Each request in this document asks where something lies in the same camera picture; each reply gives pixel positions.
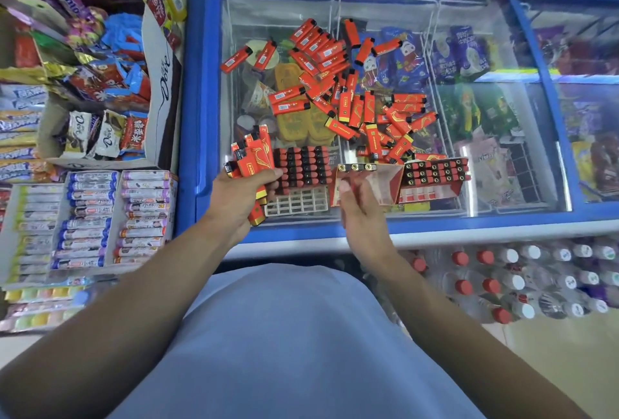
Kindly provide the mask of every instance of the light blue shirt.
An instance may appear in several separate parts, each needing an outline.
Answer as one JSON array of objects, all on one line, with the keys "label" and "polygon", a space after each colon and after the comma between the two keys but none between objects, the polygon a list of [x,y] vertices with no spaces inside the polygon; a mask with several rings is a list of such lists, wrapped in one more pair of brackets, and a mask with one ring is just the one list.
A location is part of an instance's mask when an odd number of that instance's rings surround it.
[{"label": "light blue shirt", "polygon": [[109,416],[483,417],[361,282],[285,264],[213,275],[163,359]]}]

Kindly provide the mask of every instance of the person's left arm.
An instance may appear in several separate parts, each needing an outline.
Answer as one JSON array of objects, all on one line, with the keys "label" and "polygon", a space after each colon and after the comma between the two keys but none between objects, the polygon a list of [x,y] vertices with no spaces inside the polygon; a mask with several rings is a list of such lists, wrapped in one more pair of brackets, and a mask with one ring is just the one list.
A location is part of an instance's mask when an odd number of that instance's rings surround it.
[{"label": "person's left arm", "polygon": [[247,235],[256,189],[280,175],[222,172],[194,226],[0,371],[0,408],[15,419],[108,415],[157,365],[221,259]]}]

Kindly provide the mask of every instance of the person's right arm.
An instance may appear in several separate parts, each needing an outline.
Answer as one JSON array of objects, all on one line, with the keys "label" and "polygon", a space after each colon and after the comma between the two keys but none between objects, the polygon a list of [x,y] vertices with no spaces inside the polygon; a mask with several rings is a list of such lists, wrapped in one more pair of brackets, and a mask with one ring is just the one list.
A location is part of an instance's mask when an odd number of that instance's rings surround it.
[{"label": "person's right arm", "polygon": [[584,419],[559,388],[501,344],[399,256],[366,180],[355,196],[340,184],[353,253],[387,290],[410,336],[488,419]]}]

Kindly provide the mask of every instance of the person's right hand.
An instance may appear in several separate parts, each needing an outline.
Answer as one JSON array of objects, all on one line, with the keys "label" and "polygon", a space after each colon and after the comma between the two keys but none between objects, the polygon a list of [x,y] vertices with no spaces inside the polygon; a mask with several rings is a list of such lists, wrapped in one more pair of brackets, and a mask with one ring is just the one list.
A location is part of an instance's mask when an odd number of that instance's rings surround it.
[{"label": "person's right hand", "polygon": [[387,278],[402,259],[389,236],[383,210],[369,182],[361,179],[359,196],[355,196],[346,180],[339,184],[342,222],[346,238],[359,262],[378,278]]}]

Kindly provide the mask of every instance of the forearm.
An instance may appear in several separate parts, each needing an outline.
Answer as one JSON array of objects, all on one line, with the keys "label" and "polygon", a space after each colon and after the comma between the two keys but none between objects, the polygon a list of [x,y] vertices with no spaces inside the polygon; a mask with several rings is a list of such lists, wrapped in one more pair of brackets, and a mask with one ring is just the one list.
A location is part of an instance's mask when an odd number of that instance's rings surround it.
[{"label": "forearm", "polygon": [[381,282],[415,343],[488,419],[587,415],[398,257]]},{"label": "forearm", "polygon": [[109,414],[162,357],[229,239],[202,220],[166,245],[8,364],[0,404],[15,418]]}]

